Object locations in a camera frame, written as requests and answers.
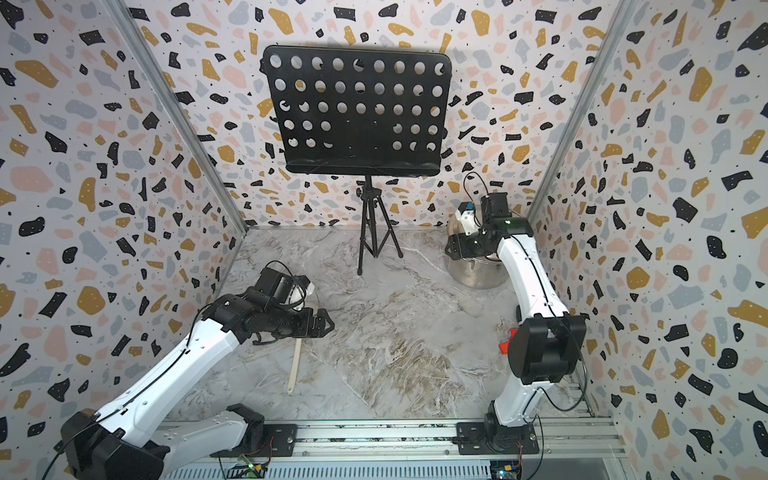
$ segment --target terrazzo wallpaper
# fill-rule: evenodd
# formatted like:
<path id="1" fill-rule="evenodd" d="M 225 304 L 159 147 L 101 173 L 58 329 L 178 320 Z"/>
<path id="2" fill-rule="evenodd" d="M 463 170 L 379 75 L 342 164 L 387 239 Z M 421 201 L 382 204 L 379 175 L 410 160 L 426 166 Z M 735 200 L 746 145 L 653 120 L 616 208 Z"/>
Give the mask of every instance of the terrazzo wallpaper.
<path id="1" fill-rule="evenodd" d="M 0 478 L 40 478 L 66 418 L 186 334 L 239 239 L 100 3 L 0 14 Z"/>
<path id="2" fill-rule="evenodd" d="M 250 225 L 361 219 L 361 177 L 286 171 L 260 71 L 267 46 L 440 51 L 450 57 L 443 171 L 374 181 L 394 221 L 443 225 L 465 200 L 462 178 L 470 170 L 482 172 L 492 190 L 509 192 L 518 212 L 527 210 L 615 6 L 608 0 L 127 3 Z M 312 66 L 305 62 L 303 68 Z M 395 81 L 384 84 L 392 88 Z M 468 188 L 482 186 L 468 182 Z"/>
<path id="3" fill-rule="evenodd" d="M 768 478 L 768 3 L 640 2 L 535 219 L 638 478 Z"/>

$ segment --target black music stand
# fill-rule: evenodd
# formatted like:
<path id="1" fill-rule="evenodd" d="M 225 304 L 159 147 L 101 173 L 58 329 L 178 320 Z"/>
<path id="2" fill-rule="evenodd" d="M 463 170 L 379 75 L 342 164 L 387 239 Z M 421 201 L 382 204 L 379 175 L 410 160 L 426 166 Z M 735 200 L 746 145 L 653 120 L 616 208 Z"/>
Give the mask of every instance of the black music stand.
<path id="1" fill-rule="evenodd" d="M 357 190 L 362 226 L 357 274 L 365 247 L 374 258 L 392 237 L 392 222 L 372 175 L 432 176 L 451 83 L 443 54 L 271 45 L 262 68 L 283 138 L 286 169 L 297 174 L 364 175 Z M 387 233 L 376 241 L 376 203 Z M 366 226 L 371 243 L 366 241 Z"/>

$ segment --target cable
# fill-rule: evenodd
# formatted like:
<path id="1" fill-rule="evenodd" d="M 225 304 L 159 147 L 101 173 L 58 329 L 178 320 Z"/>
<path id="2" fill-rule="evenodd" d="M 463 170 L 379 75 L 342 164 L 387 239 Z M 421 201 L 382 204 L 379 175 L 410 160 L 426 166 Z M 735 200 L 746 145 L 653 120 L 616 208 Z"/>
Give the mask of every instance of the cable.
<path id="1" fill-rule="evenodd" d="M 534 475 L 538 473 L 538 470 L 541 468 L 541 463 L 544 461 L 544 427 L 541 426 L 541 417 L 536 415 L 536 418 L 538 419 L 538 427 L 541 430 L 541 446 L 539 446 L 539 451 L 541 452 L 541 456 L 538 458 L 538 465 L 536 465 L 536 469 L 531 473 L 531 476 L 528 477 L 526 480 L 531 480 L 531 478 L 534 478 Z"/>

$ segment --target marble surface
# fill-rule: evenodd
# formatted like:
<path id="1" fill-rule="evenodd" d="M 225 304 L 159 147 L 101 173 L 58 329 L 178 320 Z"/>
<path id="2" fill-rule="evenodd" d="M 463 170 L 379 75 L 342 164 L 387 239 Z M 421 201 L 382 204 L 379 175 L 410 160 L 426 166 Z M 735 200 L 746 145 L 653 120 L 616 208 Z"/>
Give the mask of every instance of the marble surface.
<path id="1" fill-rule="evenodd" d="M 481 416 L 509 374 L 498 344 L 516 326 L 511 282 L 472 290 L 454 281 L 444 230 L 398 230 L 397 237 L 404 258 L 390 242 L 378 259 L 366 253 L 357 276 L 358 230 L 251 230 L 221 293 L 243 292 L 266 262 L 281 260 L 315 283 L 314 301 L 336 330 L 303 341 L 292 395 L 286 385 L 295 340 L 245 342 L 168 419 L 203 419 L 237 402 L 269 419 Z M 561 406 L 578 397 L 565 379 L 558 387 L 553 398 Z M 556 413 L 542 409 L 542 416 Z"/>

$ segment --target tripod leg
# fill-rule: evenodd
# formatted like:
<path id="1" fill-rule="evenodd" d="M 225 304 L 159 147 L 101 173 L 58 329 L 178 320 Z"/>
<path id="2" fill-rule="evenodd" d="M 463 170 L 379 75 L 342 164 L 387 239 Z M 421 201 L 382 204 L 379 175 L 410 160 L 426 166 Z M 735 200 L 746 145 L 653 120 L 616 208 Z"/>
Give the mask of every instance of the tripod leg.
<path id="1" fill-rule="evenodd" d="M 362 250 L 366 247 L 366 224 L 368 223 L 368 209 L 366 201 L 362 202 L 362 223 L 360 225 L 360 254 L 357 259 L 357 274 L 362 275 Z"/>
<path id="2" fill-rule="evenodd" d="M 389 234 L 392 235 L 392 241 L 395 242 L 395 248 L 397 249 L 397 255 L 398 257 L 402 258 L 402 250 L 400 250 L 400 244 L 397 243 L 397 237 L 395 237 L 395 231 L 392 228 L 392 222 L 389 221 L 389 215 L 386 214 L 386 209 L 384 208 L 384 202 L 382 202 L 382 198 L 379 196 L 376 198 L 379 201 L 379 206 L 382 208 L 382 214 L 384 214 L 384 221 L 386 222 L 387 229 L 389 230 Z"/>

